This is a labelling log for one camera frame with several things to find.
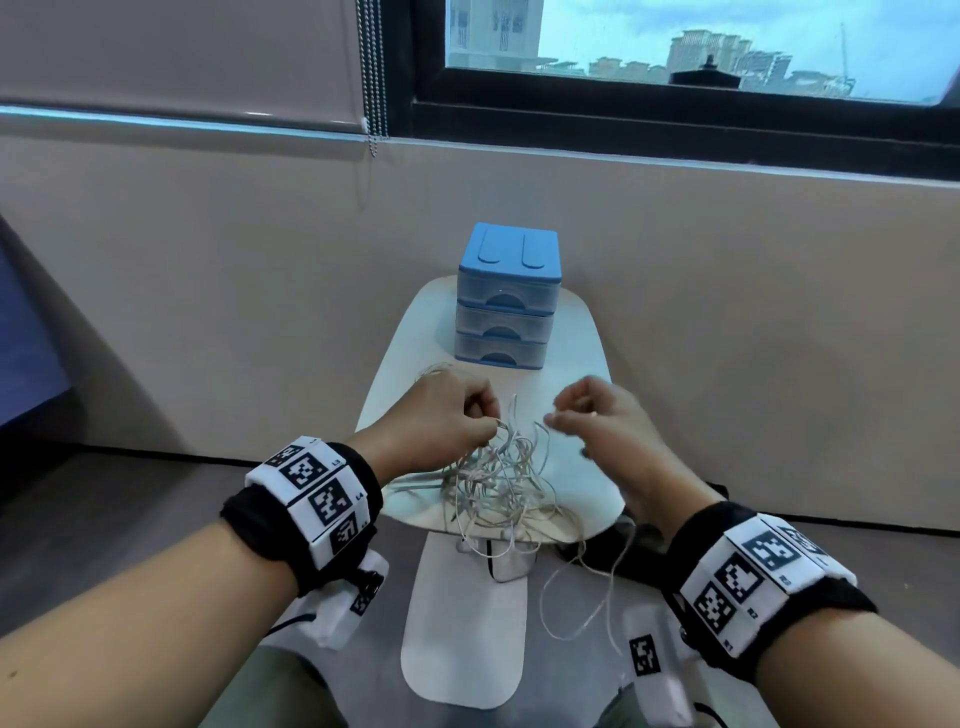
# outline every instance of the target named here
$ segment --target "black window frame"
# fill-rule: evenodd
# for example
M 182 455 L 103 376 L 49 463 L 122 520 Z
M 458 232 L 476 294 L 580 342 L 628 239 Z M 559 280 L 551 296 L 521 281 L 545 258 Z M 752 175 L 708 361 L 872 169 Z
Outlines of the black window frame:
M 383 12 L 390 136 L 960 181 L 960 107 L 447 68 L 444 0 Z

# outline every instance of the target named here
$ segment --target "blue drawer organizer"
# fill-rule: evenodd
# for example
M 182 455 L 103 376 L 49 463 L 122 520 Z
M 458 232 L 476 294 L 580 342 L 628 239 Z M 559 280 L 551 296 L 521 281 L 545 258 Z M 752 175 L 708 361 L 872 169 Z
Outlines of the blue drawer organizer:
M 561 279 L 555 232 L 477 223 L 457 276 L 456 358 L 541 369 Z

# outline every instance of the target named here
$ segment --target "white table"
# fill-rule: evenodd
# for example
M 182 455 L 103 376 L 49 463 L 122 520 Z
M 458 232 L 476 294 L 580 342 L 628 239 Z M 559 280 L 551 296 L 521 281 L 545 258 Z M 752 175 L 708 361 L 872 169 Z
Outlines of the white table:
M 380 363 L 357 429 L 375 422 L 429 366 L 454 362 L 456 277 L 432 280 L 410 303 Z M 579 297 L 562 290 L 546 363 L 536 372 L 456 362 L 488 377 L 504 407 L 517 395 L 516 420 L 532 435 L 533 421 L 553 409 L 553 399 L 586 374 L 609 378 L 600 336 Z M 580 454 L 580 441 L 554 435 L 543 475 L 561 505 L 580 518 L 582 533 L 565 522 L 544 528 L 545 542 L 573 542 L 610 527 L 623 510 L 616 487 Z M 460 532 L 437 490 L 395 493 L 388 486 L 383 513 L 433 533 L 414 583 L 400 663 L 418 695 L 472 708 L 495 708 L 519 685 L 526 634 L 527 580 L 494 582 L 484 559 L 458 553 Z M 498 530 L 473 535 L 499 538 Z

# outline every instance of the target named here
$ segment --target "gray floor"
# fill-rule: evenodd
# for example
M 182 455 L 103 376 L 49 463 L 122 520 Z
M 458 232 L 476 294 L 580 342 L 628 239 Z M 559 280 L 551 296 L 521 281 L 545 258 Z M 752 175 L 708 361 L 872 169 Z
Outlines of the gray floor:
M 0 635 L 214 519 L 240 487 L 243 471 L 96 453 L 38 456 L 13 483 L 0 485 L 8 496 L 15 493 L 0 511 Z M 592 724 L 626 667 L 601 620 L 575 643 L 555 642 L 544 632 L 538 595 L 558 563 L 550 554 L 530 577 L 526 661 L 516 695 L 490 712 L 414 695 L 400 673 L 399 650 L 425 536 L 387 519 L 378 526 L 373 543 L 390 561 L 390 577 L 348 647 L 314 656 L 351 725 Z M 805 525 L 804 532 L 858 574 L 885 617 L 960 664 L 960 539 L 822 525 Z M 555 631 L 579 623 L 604 587 L 583 570 L 558 578 L 546 601 Z M 617 583 L 621 604 L 650 597 L 642 587 Z M 756 693 L 724 677 L 716 678 L 719 690 L 729 691 L 723 702 L 743 711 L 731 726 L 769 725 Z

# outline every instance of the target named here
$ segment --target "wall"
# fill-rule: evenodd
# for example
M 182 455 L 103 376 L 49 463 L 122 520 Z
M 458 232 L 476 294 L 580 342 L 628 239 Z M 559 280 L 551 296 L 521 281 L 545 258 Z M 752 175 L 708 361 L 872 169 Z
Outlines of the wall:
M 703 476 L 758 508 L 960 528 L 956 186 L 182 142 L 0 135 L 0 214 L 79 393 L 48 435 L 248 459 L 345 435 L 485 220 L 559 232 L 613 377 Z

